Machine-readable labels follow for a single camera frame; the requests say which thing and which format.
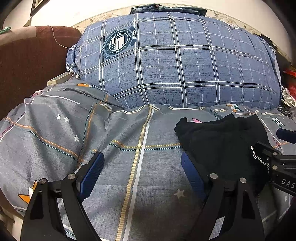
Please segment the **blue plaid pillow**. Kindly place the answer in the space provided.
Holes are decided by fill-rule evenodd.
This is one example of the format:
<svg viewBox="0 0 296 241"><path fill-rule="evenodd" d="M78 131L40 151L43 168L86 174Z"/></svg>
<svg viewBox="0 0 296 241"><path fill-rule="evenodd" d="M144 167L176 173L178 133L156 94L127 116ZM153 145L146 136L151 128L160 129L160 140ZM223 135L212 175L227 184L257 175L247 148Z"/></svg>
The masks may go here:
<svg viewBox="0 0 296 241"><path fill-rule="evenodd" d="M89 25L66 69L126 108L280 104L274 49L241 28L187 13L140 13Z"/></svg>

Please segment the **grey patterned bed quilt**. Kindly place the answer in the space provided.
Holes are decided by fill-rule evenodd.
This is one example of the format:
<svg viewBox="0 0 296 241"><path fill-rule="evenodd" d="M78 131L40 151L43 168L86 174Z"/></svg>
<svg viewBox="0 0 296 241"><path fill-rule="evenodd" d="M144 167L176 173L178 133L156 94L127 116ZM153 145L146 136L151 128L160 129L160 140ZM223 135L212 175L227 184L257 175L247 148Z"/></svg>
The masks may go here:
<svg viewBox="0 0 296 241"><path fill-rule="evenodd" d="M270 144L285 155L295 145L276 136L295 122L276 109L235 104L209 108L139 105L123 108L106 92L75 79L47 87L1 120L1 190L19 213L41 178L58 181L76 172L96 151L105 165L83 207L103 240L183 240L201 200L181 166L174 131L193 123L256 115Z"/></svg>

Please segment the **framed wall picture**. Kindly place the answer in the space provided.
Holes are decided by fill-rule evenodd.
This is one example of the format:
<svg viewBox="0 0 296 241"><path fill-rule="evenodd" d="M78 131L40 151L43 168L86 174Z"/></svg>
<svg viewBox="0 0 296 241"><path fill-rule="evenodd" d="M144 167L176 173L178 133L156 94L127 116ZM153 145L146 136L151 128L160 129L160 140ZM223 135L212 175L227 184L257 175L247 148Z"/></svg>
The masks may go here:
<svg viewBox="0 0 296 241"><path fill-rule="evenodd" d="M35 15L49 0L33 0L30 16Z"/></svg>

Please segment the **black pants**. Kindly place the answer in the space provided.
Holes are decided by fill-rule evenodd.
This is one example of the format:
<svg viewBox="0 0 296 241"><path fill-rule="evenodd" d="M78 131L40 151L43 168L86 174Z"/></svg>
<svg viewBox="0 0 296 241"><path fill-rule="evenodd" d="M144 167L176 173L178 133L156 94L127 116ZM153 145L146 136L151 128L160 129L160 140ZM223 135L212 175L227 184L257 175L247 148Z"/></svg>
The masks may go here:
<svg viewBox="0 0 296 241"><path fill-rule="evenodd" d="M188 122L181 118L175 133L191 160L208 173L224 180L244 177L254 197L259 197L267 183L269 169L255 158L251 149L257 142L269 145L267 133L258 116L229 114L216 121Z"/></svg>

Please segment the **clear plastic bags pile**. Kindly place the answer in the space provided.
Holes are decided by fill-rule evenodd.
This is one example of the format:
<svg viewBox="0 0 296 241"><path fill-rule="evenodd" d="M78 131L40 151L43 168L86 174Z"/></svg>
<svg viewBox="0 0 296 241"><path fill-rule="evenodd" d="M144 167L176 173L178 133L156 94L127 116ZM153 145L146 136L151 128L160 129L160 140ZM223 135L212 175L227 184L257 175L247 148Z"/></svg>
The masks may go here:
<svg viewBox="0 0 296 241"><path fill-rule="evenodd" d="M295 120L295 99L290 95L290 91L285 87L282 87L281 89L281 100L277 109L288 118Z"/></svg>

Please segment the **red packaging clutter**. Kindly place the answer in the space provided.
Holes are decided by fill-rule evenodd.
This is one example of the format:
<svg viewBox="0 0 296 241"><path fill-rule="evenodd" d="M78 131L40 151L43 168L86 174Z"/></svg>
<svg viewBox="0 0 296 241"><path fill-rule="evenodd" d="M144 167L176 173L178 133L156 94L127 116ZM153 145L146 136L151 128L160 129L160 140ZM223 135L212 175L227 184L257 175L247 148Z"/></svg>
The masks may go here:
<svg viewBox="0 0 296 241"><path fill-rule="evenodd" d="M290 91L291 94L295 95L295 70L292 69L285 69L283 71L284 73L284 79L285 79L285 85L288 88L288 90Z"/></svg>

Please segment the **cream wooden bed frame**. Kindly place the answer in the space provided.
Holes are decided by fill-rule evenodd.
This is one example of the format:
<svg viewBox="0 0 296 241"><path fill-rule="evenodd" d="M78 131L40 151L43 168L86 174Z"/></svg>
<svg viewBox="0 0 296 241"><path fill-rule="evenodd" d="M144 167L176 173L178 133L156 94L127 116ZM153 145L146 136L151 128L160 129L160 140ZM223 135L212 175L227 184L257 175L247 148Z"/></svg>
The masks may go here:
<svg viewBox="0 0 296 241"><path fill-rule="evenodd" d="M62 73L62 74L52 78L51 80L47 81L47 86L65 83L67 80L69 80L71 78L71 76L72 76L71 72Z"/></svg>

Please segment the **dark folded jeans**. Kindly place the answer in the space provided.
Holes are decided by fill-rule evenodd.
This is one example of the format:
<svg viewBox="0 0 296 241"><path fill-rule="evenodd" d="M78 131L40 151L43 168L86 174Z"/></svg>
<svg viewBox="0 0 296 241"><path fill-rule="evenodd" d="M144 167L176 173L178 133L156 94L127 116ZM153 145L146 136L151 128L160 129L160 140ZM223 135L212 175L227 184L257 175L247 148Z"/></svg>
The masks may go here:
<svg viewBox="0 0 296 241"><path fill-rule="evenodd" d="M146 4L142 6L133 6L130 10L131 14L149 13L149 12L171 12L171 13L188 13L198 16L205 16L206 9L197 8L194 6L177 6L169 7L162 6L161 4Z"/></svg>

